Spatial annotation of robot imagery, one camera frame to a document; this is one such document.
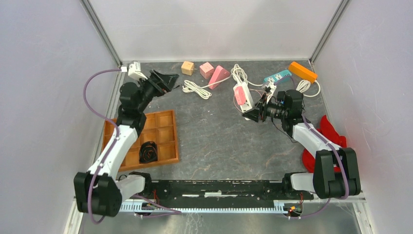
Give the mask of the pink plug adapter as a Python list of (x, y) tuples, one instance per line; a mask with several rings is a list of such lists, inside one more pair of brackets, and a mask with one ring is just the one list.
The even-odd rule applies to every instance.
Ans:
[(238, 85), (234, 87), (234, 96), (237, 101), (237, 104), (242, 106), (246, 102), (245, 92), (242, 86)]

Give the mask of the beige cube adapter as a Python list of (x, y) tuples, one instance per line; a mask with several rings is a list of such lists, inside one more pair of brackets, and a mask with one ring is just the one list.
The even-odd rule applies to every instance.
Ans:
[(192, 76), (195, 70), (195, 65), (191, 61), (184, 61), (181, 66), (181, 72), (184, 75)]

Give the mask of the teal power strip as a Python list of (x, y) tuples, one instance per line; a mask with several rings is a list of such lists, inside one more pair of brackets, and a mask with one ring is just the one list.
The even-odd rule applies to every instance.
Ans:
[(278, 73), (275, 73), (273, 75), (270, 75), (266, 78), (263, 79), (263, 82), (266, 83), (268, 80), (272, 79), (274, 82), (279, 81), (283, 77), (291, 77), (292, 73), (289, 70), (282, 70)]

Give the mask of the pink cube adapter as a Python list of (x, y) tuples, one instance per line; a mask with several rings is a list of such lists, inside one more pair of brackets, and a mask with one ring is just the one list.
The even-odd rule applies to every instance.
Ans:
[(199, 66), (199, 71), (203, 78), (210, 79), (215, 71), (215, 68), (209, 62), (205, 62)]

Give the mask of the pink triangular power strip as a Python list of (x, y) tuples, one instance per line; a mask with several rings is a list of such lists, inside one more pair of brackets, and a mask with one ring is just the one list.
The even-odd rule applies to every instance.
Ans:
[(215, 89), (220, 83), (222, 83), (223, 81), (227, 80), (230, 77), (230, 72), (228, 70), (226, 70), (224, 67), (218, 65), (215, 68), (215, 71), (212, 75), (212, 77), (209, 80), (208, 83), (208, 88), (210, 90)]

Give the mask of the orange power strip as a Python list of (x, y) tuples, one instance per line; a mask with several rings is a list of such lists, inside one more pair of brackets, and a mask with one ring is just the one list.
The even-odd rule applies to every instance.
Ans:
[(311, 70), (305, 68), (304, 66), (300, 65), (299, 63), (293, 61), (289, 66), (288, 70), (295, 74), (296, 76), (300, 77), (303, 80), (309, 81), (310, 83), (314, 83), (318, 75)]

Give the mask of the white power strip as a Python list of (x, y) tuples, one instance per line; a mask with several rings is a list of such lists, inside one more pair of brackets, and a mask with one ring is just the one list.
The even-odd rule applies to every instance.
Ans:
[(246, 82), (235, 85), (233, 91), (235, 100), (242, 113), (247, 112), (254, 107), (254, 102)]

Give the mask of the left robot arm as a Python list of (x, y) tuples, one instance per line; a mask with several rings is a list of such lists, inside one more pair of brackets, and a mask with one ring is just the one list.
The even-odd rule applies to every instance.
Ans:
[(178, 74), (162, 74), (152, 70), (149, 77), (121, 85), (117, 119), (112, 120), (97, 113), (88, 102), (86, 106), (97, 116), (105, 119), (114, 129), (99, 158), (86, 172), (74, 176), (77, 210), (91, 218), (114, 217), (123, 201), (134, 195), (148, 198), (153, 185), (142, 175), (129, 175), (116, 181), (116, 175), (132, 145), (138, 140), (146, 123), (144, 110), (155, 97), (161, 97), (174, 88)]

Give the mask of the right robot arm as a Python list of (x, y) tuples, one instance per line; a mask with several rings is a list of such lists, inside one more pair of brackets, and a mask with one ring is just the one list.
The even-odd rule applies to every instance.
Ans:
[(300, 143), (313, 157), (311, 173), (289, 173), (281, 186), (282, 195), (294, 199), (301, 191), (313, 192), (319, 198), (341, 198), (361, 192), (357, 154), (323, 136), (304, 116), (303, 94), (297, 90), (279, 91), (274, 102), (267, 94), (243, 117), (255, 122), (279, 119), (282, 129)]

